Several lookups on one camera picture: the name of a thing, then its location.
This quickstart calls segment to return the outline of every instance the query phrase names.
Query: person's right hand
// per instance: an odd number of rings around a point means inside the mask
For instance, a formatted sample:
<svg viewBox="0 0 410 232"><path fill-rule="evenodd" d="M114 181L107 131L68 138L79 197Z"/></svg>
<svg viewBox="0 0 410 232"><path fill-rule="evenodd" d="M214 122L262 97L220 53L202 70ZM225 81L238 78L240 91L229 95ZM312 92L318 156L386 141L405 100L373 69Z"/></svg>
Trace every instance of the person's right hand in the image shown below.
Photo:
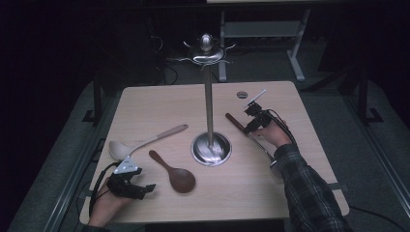
<svg viewBox="0 0 410 232"><path fill-rule="evenodd" d="M274 144L277 148L281 145L292 143L292 140L290 140L289 136L287 136L287 134L273 120L268 125L268 127L255 130L252 132L252 134L256 136L262 135L268 142Z"/></svg>

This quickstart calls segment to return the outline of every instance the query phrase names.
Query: metal rod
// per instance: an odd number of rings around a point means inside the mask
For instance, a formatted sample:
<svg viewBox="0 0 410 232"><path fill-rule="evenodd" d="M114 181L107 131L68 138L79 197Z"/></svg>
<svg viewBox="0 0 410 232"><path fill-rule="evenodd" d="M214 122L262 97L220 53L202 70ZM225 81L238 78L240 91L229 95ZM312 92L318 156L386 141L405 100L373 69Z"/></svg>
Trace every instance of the metal rod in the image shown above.
<svg viewBox="0 0 410 232"><path fill-rule="evenodd" d="M212 106L212 74L209 66L204 67L205 76L205 101L206 101L206 120L208 126L208 147L214 146L214 123Z"/></svg>
<svg viewBox="0 0 410 232"><path fill-rule="evenodd" d="M246 108L248 105L250 105L252 102L255 102L257 99L259 99L260 96L262 96L264 93L266 92L266 89L262 90L262 92L260 92L258 95L256 95L256 97L254 97L253 99L249 100L249 102L247 104L244 104L244 108Z"/></svg>
<svg viewBox="0 0 410 232"><path fill-rule="evenodd" d="M293 46L292 50L290 51L290 57L296 59L296 55L298 54L299 46L301 45L302 38L305 33L305 29L308 24L308 15L310 14L310 9L305 10L304 17L301 20L301 24L299 24L298 32L296 35L296 42Z"/></svg>
<svg viewBox="0 0 410 232"><path fill-rule="evenodd" d="M262 149L262 151L268 156L271 162L276 161L276 159L268 152L268 150L266 150L250 133L247 134L247 137L249 137L250 140L252 140L260 149Z"/></svg>

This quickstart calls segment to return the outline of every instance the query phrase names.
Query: hand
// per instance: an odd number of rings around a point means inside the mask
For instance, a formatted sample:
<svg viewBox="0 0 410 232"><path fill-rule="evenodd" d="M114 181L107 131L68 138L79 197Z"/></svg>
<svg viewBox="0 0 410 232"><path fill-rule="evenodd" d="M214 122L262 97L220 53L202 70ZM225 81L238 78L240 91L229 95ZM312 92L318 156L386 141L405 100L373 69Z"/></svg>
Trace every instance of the hand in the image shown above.
<svg viewBox="0 0 410 232"><path fill-rule="evenodd" d="M275 121L271 121L268 127L264 129L255 130L252 134L256 136L262 135L265 139L274 144L277 148L284 144L291 144L292 140L290 140L289 136L278 126Z"/></svg>
<svg viewBox="0 0 410 232"><path fill-rule="evenodd" d="M88 221L88 225L105 227L118 211L133 201L131 198L119 197L109 191L106 185L108 179L109 178L105 179L105 182L97 193L97 200L94 204L93 213Z"/></svg>

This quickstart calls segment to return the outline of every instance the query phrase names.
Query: small coin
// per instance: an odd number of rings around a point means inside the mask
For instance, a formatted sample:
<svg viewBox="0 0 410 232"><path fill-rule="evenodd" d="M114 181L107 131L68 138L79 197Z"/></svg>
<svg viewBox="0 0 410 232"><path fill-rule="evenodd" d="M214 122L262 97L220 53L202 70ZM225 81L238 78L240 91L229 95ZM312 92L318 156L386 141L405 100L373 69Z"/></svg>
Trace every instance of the small coin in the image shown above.
<svg viewBox="0 0 410 232"><path fill-rule="evenodd" d="M245 92L245 91L239 91L239 92L236 94L236 96L237 96L238 98L240 98L240 99L245 99L245 98L248 97L248 93Z"/></svg>

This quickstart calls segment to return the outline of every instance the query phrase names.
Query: wooden spoon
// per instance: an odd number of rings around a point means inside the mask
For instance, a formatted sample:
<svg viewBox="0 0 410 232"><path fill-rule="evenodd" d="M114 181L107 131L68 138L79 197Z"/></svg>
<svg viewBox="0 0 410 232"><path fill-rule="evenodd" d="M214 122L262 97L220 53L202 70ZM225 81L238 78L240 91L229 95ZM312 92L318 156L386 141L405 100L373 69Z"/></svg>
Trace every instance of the wooden spoon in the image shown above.
<svg viewBox="0 0 410 232"><path fill-rule="evenodd" d="M195 177L186 169L174 168L166 164L165 161L160 157L160 155L151 150L149 152L150 157L162 165L166 171L168 171L169 182L174 190L180 193L187 193L193 190L195 187Z"/></svg>

